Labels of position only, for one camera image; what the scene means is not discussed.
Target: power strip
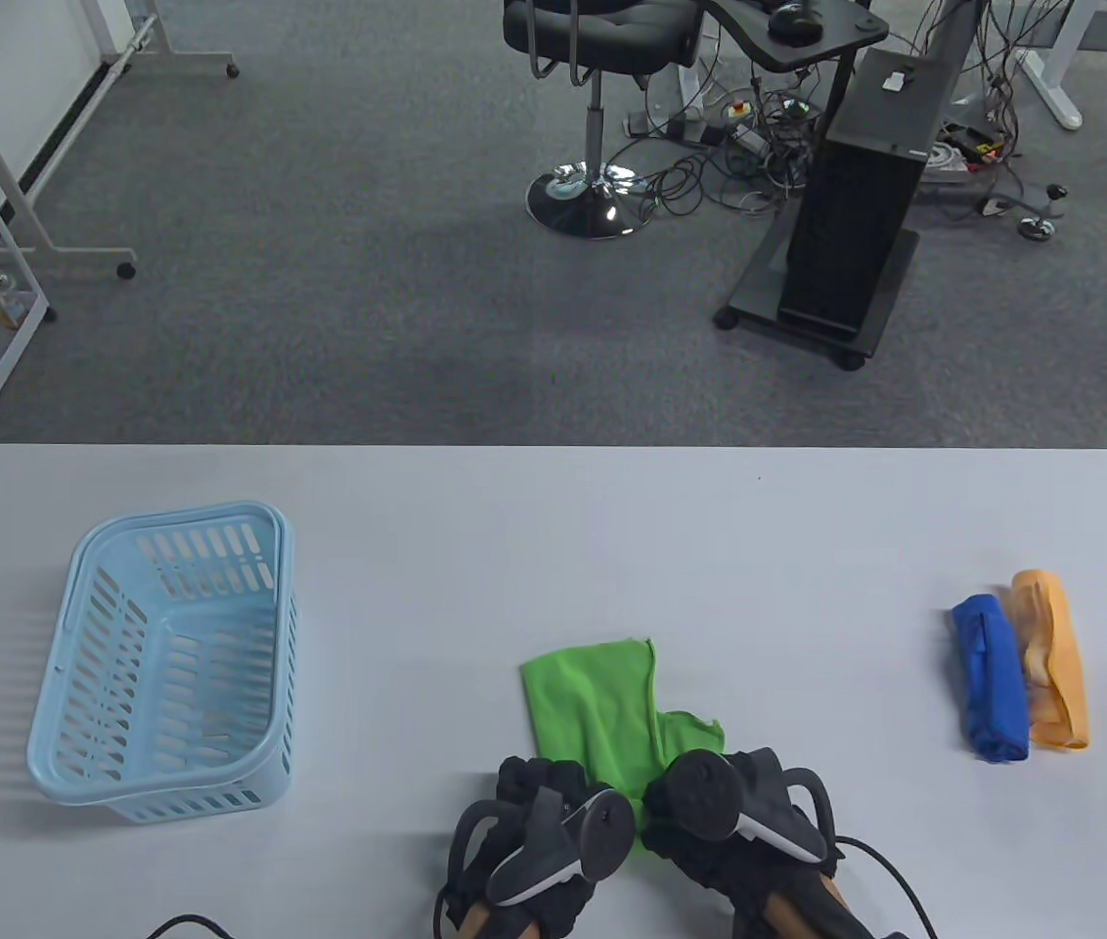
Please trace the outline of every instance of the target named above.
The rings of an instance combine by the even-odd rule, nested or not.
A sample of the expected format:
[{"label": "power strip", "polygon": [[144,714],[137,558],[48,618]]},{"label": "power strip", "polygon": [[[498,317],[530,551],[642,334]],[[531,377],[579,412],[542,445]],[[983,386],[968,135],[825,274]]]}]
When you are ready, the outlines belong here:
[{"label": "power strip", "polygon": [[755,154],[755,156],[759,156],[761,159],[767,159],[769,147],[757,131],[746,128],[744,124],[737,124],[732,131],[732,140],[735,140],[737,144],[741,144],[742,147],[745,147],[746,151]]}]

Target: light blue plastic basket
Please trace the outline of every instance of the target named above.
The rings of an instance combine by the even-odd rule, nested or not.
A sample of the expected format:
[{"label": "light blue plastic basket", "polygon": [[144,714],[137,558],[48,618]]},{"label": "light blue plastic basket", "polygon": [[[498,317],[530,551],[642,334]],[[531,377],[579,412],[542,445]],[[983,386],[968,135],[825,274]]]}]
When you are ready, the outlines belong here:
[{"label": "light blue plastic basket", "polygon": [[28,768],[50,801],[132,822],[289,788],[293,533],[258,502],[116,518],[71,559]]}]

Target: computer mouse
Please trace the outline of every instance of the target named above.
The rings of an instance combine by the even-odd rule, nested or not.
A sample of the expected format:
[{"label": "computer mouse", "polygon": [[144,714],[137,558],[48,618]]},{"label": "computer mouse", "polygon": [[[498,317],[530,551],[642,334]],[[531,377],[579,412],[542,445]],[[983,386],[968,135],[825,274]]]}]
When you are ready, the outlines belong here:
[{"label": "computer mouse", "polygon": [[807,4],[789,3],[772,13],[767,32],[776,43],[813,45],[823,39],[823,22]]}]

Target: black computer tower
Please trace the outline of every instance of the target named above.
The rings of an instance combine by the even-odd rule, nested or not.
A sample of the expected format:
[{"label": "black computer tower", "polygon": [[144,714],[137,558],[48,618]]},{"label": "black computer tower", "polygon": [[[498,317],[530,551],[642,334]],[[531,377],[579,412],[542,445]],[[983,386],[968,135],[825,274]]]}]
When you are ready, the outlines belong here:
[{"label": "black computer tower", "polygon": [[951,72],[879,49],[858,62],[809,168],[778,316],[858,331],[941,128]]}]

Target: chrome chair base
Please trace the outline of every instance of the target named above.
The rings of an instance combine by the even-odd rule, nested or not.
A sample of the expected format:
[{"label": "chrome chair base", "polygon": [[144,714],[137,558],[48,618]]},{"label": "chrome chair base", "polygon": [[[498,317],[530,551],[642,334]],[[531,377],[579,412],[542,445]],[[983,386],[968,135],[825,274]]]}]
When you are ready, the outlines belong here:
[{"label": "chrome chair base", "polygon": [[600,240],[621,238],[643,227],[639,205],[624,205],[624,197],[638,197],[643,182],[625,166],[602,166],[590,180],[584,162],[559,166],[545,173],[527,189],[528,214],[559,234]]}]

